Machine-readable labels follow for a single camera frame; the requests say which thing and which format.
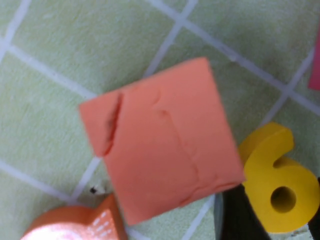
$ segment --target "foam block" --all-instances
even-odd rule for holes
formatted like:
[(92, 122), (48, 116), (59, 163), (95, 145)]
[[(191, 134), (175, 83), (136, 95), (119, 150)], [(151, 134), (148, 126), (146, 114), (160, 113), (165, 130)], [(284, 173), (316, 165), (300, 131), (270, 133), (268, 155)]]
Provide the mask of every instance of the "foam block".
[(205, 58), (108, 92), (79, 110), (129, 225), (245, 180)]
[(65, 206), (31, 224), (21, 240), (128, 240), (114, 194), (96, 209)]
[(320, 91), (320, 31), (318, 32), (313, 58), (313, 67), (308, 87)]

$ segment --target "green mat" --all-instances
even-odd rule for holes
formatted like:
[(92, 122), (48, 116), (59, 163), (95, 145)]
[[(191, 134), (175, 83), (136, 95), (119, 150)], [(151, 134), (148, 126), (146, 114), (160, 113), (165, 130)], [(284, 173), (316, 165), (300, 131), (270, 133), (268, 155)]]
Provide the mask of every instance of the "green mat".
[[(320, 93), (307, 89), (318, 0), (0, 1), (0, 239), (108, 180), (77, 105), (206, 56), (240, 143), (270, 120), (320, 176)], [(132, 240), (214, 239), (213, 198), (128, 228)], [(308, 238), (308, 230), (273, 235)]]

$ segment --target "yellow number 6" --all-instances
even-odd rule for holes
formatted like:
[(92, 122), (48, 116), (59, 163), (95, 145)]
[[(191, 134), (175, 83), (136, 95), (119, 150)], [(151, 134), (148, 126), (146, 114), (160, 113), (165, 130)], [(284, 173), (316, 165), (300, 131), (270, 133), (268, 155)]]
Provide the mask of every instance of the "yellow number 6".
[(316, 214), (320, 187), (311, 171), (284, 156), (294, 147), (290, 129), (271, 122), (239, 146), (245, 193), (265, 230), (291, 232)]

